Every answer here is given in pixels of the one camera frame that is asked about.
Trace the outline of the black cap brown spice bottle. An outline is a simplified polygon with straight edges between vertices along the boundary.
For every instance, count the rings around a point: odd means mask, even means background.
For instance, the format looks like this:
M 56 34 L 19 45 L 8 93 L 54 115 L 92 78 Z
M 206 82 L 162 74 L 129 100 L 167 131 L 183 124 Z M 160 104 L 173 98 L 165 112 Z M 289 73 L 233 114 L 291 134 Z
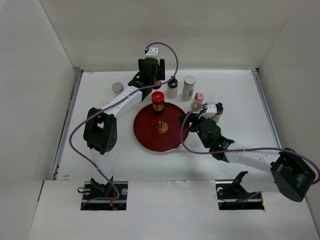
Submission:
M 211 119 L 216 123 L 218 123 L 223 115 L 224 108 L 221 102 L 218 102 L 215 106 L 216 106 L 217 113 Z

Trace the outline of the silver lid jar blue label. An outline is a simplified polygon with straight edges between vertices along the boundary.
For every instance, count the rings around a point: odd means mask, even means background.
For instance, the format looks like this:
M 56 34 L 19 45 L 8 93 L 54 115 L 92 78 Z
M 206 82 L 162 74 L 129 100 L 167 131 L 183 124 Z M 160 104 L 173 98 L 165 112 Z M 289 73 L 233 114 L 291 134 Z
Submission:
M 121 82 L 115 82 L 111 87 L 115 97 L 121 94 L 124 90 L 124 85 Z

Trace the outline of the red lid chili sauce jar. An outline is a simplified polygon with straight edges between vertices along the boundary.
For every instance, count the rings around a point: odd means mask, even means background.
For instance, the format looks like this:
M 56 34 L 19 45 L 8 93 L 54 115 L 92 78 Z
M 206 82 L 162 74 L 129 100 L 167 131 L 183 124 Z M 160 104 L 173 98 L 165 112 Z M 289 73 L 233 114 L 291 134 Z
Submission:
M 161 80 L 157 80 L 157 81 L 155 82 L 155 84 L 156 84 L 157 86 L 155 86 L 153 89 L 154 89 L 154 90 L 159 89 L 159 88 L 161 87 L 161 83 L 162 83 Z

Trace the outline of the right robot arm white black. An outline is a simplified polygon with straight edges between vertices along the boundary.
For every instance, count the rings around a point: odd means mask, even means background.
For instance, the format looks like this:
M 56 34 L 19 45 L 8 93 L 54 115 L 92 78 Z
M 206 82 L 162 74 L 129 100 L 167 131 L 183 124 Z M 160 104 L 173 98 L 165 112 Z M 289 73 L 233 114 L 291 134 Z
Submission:
M 249 177 L 245 171 L 233 180 L 232 192 L 238 198 L 252 192 L 279 192 L 287 199 L 301 202 L 311 185 L 319 182 L 319 168 L 311 168 L 310 161 L 290 148 L 250 148 L 221 134 L 217 123 L 192 114 L 181 124 L 198 135 L 208 154 L 218 161 L 241 164 L 265 173 L 262 177 Z

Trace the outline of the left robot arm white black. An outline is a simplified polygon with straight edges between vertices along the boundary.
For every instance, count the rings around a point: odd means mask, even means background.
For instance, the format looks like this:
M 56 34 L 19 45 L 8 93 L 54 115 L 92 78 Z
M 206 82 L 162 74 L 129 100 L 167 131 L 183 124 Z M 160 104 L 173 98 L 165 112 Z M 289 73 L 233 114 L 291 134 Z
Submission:
M 138 73 L 122 93 L 106 107 L 119 103 L 89 120 L 84 127 L 83 139 L 91 150 L 104 155 L 117 142 L 117 119 L 136 104 L 142 102 L 151 92 L 156 81 L 165 80 L 165 60 L 146 57 L 138 60 Z

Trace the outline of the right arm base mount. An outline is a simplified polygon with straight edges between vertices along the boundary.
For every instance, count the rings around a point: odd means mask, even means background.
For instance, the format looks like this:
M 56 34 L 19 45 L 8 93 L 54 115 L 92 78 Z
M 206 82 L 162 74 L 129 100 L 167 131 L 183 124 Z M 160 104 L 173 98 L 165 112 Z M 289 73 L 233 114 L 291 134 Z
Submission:
M 247 192 L 241 182 L 247 171 L 241 171 L 234 179 L 215 182 L 217 205 L 221 211 L 264 210 L 261 192 Z

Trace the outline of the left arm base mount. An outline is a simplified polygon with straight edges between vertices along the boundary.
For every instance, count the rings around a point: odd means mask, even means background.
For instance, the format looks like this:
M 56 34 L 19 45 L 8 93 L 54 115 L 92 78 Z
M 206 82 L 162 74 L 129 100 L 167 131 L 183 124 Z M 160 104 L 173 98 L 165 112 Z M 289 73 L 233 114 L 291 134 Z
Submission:
M 79 187 L 77 192 L 82 194 L 82 211 L 125 211 L 127 209 L 127 197 L 129 183 L 127 181 L 114 181 L 115 188 L 107 182 L 98 183 L 93 178 Z

